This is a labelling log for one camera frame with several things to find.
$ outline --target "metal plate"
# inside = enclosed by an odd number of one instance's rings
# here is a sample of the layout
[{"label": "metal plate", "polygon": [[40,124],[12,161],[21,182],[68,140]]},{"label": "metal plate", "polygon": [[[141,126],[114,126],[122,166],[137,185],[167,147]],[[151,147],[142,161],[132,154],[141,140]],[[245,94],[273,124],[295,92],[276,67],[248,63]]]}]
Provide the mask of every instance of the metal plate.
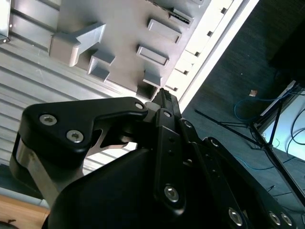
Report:
[{"label": "metal plate", "polygon": [[[202,7],[191,0],[156,0],[160,7],[176,10],[193,18],[190,26],[183,26],[169,19],[169,13],[146,0],[63,0],[60,8],[58,31],[74,32],[90,23],[101,22],[106,29],[100,44],[92,50],[99,50],[115,56],[107,80],[137,91],[138,85],[145,85],[144,71],[163,77],[164,84],[174,69],[187,42],[209,5]],[[151,19],[182,34],[179,44],[160,34],[149,31]],[[156,65],[137,56],[139,46],[167,58],[165,65]],[[88,69],[92,50],[80,55],[76,66]]]}]

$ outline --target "gray floor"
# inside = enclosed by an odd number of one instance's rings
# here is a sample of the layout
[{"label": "gray floor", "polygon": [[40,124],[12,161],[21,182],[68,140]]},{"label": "gray floor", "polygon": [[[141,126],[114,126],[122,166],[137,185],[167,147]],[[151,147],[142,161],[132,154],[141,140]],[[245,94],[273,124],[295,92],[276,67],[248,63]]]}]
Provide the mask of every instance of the gray floor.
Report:
[{"label": "gray floor", "polygon": [[[196,114],[194,109],[219,121],[236,122],[234,104],[246,98],[251,89],[256,89],[260,98],[278,96],[285,88],[285,83],[274,81],[275,69],[268,66],[268,60],[303,19],[303,0],[261,0],[258,3],[183,114],[196,127],[201,138],[217,138],[233,155],[241,157],[252,167],[272,166],[263,151],[251,150],[243,139]],[[259,114],[268,105],[264,102],[245,103],[240,106],[238,114],[249,118]],[[241,131],[250,136],[249,131]],[[287,159],[285,153],[276,152],[283,161]],[[293,160],[285,166],[301,188],[305,188],[305,164]],[[266,189],[275,185],[270,191],[271,195],[289,192],[274,168],[248,170]],[[283,206],[302,211],[292,194],[275,198]],[[290,213],[294,215],[299,228],[303,228],[301,214]]]}]

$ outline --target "metal rod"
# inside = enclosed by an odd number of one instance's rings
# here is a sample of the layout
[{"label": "metal rod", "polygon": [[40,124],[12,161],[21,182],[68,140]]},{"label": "metal rod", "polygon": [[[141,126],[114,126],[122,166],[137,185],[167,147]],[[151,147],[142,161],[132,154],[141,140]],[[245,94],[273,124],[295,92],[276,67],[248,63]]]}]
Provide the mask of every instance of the metal rod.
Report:
[{"label": "metal rod", "polygon": [[226,126],[234,126],[234,127],[240,127],[240,128],[247,128],[246,126],[242,126],[242,125],[224,124],[223,122],[220,122],[220,123],[223,124],[223,125],[226,125]]},{"label": "metal rod", "polygon": [[259,146],[259,147],[262,146],[262,145],[259,144],[257,141],[254,141],[253,139],[251,139],[251,138],[249,138],[249,137],[247,137],[247,136],[245,136],[245,135],[239,133],[238,131],[236,131],[236,130],[234,130],[234,129],[232,129],[232,128],[229,128],[228,126],[226,126],[226,125],[222,124],[221,122],[218,122],[217,120],[215,120],[215,119],[213,119],[213,118],[211,118],[211,117],[209,117],[209,116],[203,114],[202,112],[200,112],[200,111],[198,111],[198,110],[196,110],[196,109],[195,109],[195,112],[196,112],[197,114],[199,114],[199,115],[201,115],[201,116],[203,116],[203,117],[209,119],[210,121],[212,121],[212,122],[214,122],[214,123],[216,123],[216,124],[222,126],[223,128],[225,128],[225,129],[227,129],[227,130],[233,132],[234,134],[236,134],[236,135],[242,137],[243,139],[245,139],[245,140],[247,140],[247,141],[249,141],[249,142],[251,142],[251,143],[253,143],[253,144],[255,144],[255,145]]},{"label": "metal rod", "polygon": [[226,123],[229,123],[229,124],[240,124],[240,125],[248,126],[245,123],[233,123],[233,122],[220,122],[220,123],[223,123],[223,124],[226,124]]},{"label": "metal rod", "polygon": [[268,156],[272,164],[275,166],[275,168],[277,169],[278,173],[281,175],[284,182],[287,184],[291,192],[294,194],[295,198],[305,209],[305,194],[302,191],[302,189],[299,187],[299,185],[296,183],[293,177],[286,170],[283,163],[276,156],[270,145],[263,139],[263,137],[260,135],[258,130],[253,125],[251,125],[250,128],[254,132],[256,136],[256,140],[263,146],[262,149],[265,151],[266,155]]},{"label": "metal rod", "polygon": [[273,139],[275,137],[275,132],[276,132],[278,120],[280,119],[280,115],[281,115],[281,111],[282,111],[282,106],[283,106],[283,103],[282,103],[282,101],[280,101],[279,106],[278,106],[278,110],[277,110],[277,113],[276,113],[275,122],[274,122],[274,125],[273,125],[273,128],[272,128],[271,137],[270,137],[270,140],[269,140],[270,145],[272,145]]}]

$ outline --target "screw hole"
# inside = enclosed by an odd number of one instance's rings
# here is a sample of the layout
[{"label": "screw hole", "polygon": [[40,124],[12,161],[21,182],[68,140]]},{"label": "screw hole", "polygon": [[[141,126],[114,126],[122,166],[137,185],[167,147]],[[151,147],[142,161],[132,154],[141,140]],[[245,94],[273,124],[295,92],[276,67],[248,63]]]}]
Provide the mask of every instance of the screw hole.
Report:
[{"label": "screw hole", "polygon": [[210,155],[206,154],[205,157],[212,161],[212,157]]},{"label": "screw hole", "polygon": [[171,117],[172,115],[170,113],[168,113],[167,111],[164,111],[164,114],[166,117]]},{"label": "screw hole", "polygon": [[174,153],[171,149],[168,151],[168,154],[169,154],[170,156],[174,156],[174,155],[175,155],[175,153]]},{"label": "screw hole", "polygon": [[139,109],[143,109],[144,107],[142,106],[142,104],[139,103],[135,103],[135,106],[138,107]]},{"label": "screw hole", "polygon": [[185,121],[184,124],[188,127],[188,128],[191,128],[192,125],[188,122],[188,121]]}]

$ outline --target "blue cable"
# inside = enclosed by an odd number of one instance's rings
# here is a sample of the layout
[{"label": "blue cable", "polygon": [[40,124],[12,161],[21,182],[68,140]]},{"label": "blue cable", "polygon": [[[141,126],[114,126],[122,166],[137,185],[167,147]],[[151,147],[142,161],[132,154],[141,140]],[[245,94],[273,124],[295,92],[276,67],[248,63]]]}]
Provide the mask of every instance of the blue cable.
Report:
[{"label": "blue cable", "polygon": [[[240,157],[238,157],[238,156],[234,156],[234,157],[235,157],[236,159],[240,160],[247,168],[252,169],[252,170],[262,171],[262,170],[268,170],[268,169],[274,168],[274,166],[271,166],[271,167],[268,167],[268,168],[253,168],[253,167],[249,166],[247,163],[245,163],[245,161],[242,160]],[[286,163],[286,162],[288,162],[288,161],[291,161],[291,160],[294,159],[294,158],[295,158],[295,157],[292,157],[292,158],[290,158],[290,159],[284,161],[283,164]]]},{"label": "blue cable", "polygon": [[239,117],[238,114],[237,114],[237,111],[236,111],[237,106],[238,106],[240,103],[242,103],[242,102],[244,102],[244,101],[246,101],[246,100],[251,100],[251,99],[253,99],[253,100],[257,100],[257,101],[270,102],[270,101],[275,101],[275,100],[283,99],[283,98],[285,98],[285,97],[286,97],[287,95],[289,95],[289,94],[290,94],[290,92],[288,92],[288,93],[284,94],[282,97],[278,97],[278,98],[276,98],[276,99],[260,99],[260,98],[256,98],[256,97],[248,97],[248,98],[245,98],[245,99],[239,101],[237,104],[235,104],[235,106],[234,106],[234,115],[235,115],[235,117],[236,117],[238,120],[240,120],[240,121],[251,121],[251,120],[254,120],[255,118],[257,118],[257,116],[254,116],[254,117],[252,117],[252,118],[246,118],[246,119]]}]

